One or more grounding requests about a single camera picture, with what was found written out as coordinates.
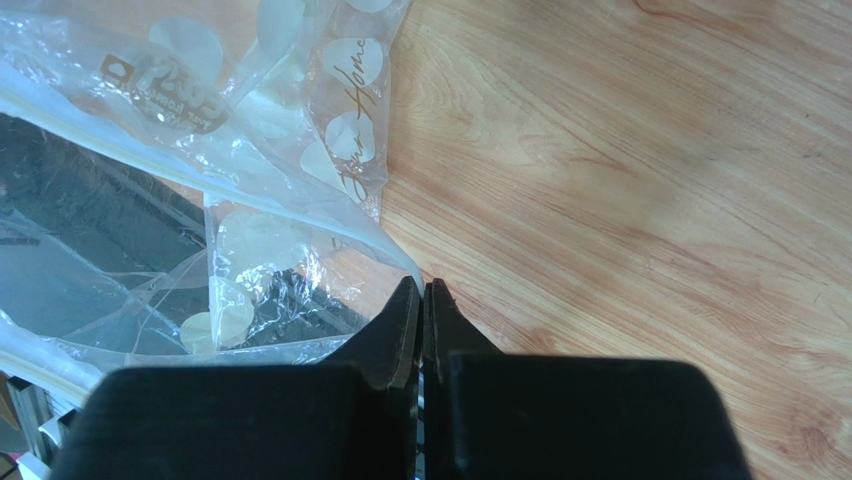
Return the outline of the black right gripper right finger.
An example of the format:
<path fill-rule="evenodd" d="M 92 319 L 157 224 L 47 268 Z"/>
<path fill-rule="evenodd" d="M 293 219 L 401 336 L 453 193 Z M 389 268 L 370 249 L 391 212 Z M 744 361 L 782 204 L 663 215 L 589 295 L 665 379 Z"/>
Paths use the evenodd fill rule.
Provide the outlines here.
<path fill-rule="evenodd" d="M 446 283 L 424 305 L 429 479 L 748 479 L 726 407 L 680 361 L 507 354 Z"/>

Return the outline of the clear polka dot zip bag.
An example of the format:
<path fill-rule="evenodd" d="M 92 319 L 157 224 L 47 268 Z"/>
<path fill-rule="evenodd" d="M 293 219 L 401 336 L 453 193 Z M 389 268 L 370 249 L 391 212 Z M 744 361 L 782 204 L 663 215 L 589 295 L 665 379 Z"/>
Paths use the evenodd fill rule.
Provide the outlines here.
<path fill-rule="evenodd" d="M 321 359 L 416 263 L 380 227 L 405 1 L 5 1 L 1 369 Z"/>

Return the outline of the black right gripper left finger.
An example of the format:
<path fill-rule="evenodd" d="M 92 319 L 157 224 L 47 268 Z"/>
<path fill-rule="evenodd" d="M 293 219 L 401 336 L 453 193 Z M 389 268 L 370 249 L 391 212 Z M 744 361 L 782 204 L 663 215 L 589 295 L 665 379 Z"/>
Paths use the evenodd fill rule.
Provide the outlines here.
<path fill-rule="evenodd" d="M 421 295 L 403 279 L 312 365 L 146 367 L 104 378 L 55 479 L 411 479 Z"/>

